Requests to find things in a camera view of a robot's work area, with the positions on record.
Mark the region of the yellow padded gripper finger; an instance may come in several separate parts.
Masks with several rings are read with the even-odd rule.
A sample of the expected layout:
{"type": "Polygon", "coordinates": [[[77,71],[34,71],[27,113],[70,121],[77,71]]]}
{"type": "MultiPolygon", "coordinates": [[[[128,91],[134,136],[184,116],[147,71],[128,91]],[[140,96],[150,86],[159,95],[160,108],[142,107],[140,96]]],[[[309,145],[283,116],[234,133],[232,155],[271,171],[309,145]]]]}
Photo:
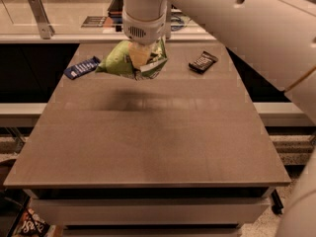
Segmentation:
{"type": "Polygon", "coordinates": [[[131,42],[128,46],[128,54],[134,68],[139,69],[146,65],[151,57],[153,44],[141,44],[138,42],[131,42]]]}

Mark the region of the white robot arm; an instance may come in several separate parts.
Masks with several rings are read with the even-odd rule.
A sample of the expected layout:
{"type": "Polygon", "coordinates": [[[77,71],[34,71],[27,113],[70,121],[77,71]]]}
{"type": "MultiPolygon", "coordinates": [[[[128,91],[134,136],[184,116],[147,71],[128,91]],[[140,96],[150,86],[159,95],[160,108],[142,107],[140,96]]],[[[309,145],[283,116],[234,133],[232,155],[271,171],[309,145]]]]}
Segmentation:
{"type": "Polygon", "coordinates": [[[226,45],[316,122],[316,13],[306,0],[123,0],[125,35],[162,36],[172,4],[226,45]]]}

